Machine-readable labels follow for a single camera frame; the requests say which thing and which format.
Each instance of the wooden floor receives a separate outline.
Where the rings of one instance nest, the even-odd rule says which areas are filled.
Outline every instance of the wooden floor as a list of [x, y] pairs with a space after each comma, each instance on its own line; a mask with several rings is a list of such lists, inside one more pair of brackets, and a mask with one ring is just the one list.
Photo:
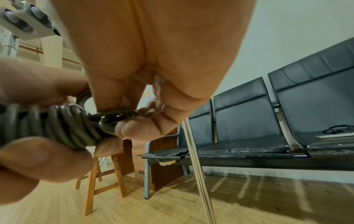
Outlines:
[[[87, 179], [41, 183], [20, 203], [0, 207], [1, 224], [204, 224], [194, 175], [181, 177], [149, 200], [133, 175], [124, 178], [128, 193], [118, 189], [95, 196], [92, 215], [84, 217]], [[98, 187], [115, 182], [103, 177]], [[354, 223], [354, 186], [334, 183], [222, 178], [206, 176], [218, 224]]]

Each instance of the black leather seat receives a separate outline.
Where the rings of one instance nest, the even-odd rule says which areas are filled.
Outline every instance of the black leather seat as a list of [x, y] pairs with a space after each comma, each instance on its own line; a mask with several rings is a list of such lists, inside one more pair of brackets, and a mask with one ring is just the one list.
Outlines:
[[[190, 124], [197, 148], [214, 143], [213, 109], [211, 100], [202, 107], [196, 109], [190, 116]], [[183, 159], [188, 154], [187, 142], [183, 127], [180, 126], [178, 135], [178, 147], [156, 152], [145, 153], [143, 158], [156, 159], [159, 162]]]
[[354, 125], [354, 38], [269, 73], [293, 137], [310, 155], [354, 149], [354, 138], [318, 139], [336, 125]]
[[214, 108], [218, 142], [198, 149], [200, 158], [289, 149], [262, 77], [214, 96]]

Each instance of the coiled cable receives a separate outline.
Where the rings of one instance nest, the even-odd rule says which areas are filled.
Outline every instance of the coiled cable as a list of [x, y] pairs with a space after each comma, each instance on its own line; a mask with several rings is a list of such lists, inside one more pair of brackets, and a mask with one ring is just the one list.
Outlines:
[[26, 137], [46, 137], [73, 150], [95, 146], [114, 135], [117, 122], [138, 115], [125, 109], [89, 114], [83, 108], [88, 96], [78, 98], [79, 104], [52, 105], [48, 110], [36, 105], [24, 110], [18, 104], [0, 104], [0, 147]]

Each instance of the hand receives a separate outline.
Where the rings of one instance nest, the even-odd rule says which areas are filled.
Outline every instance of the hand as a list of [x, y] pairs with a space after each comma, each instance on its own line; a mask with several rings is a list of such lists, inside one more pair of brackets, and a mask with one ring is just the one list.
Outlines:
[[76, 52], [98, 111], [136, 109], [120, 138], [162, 137], [206, 103], [233, 63], [254, 0], [48, 0], [45, 11]]
[[[88, 89], [82, 72], [21, 64], [0, 57], [0, 101], [42, 107], [60, 104]], [[89, 172], [91, 154], [46, 138], [24, 138], [0, 148], [0, 205], [21, 200], [40, 180], [69, 181]]]

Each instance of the chair backrest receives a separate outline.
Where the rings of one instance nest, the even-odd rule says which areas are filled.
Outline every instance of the chair backrest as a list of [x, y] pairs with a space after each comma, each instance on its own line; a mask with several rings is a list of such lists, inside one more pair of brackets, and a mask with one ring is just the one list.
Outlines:
[[[189, 116], [194, 141], [197, 147], [214, 143], [213, 118], [214, 116], [211, 100], [196, 109]], [[187, 146], [182, 125], [180, 126], [178, 141], [179, 146]]]
[[354, 125], [354, 38], [268, 76], [293, 134]]
[[214, 96], [218, 142], [282, 135], [263, 78]]

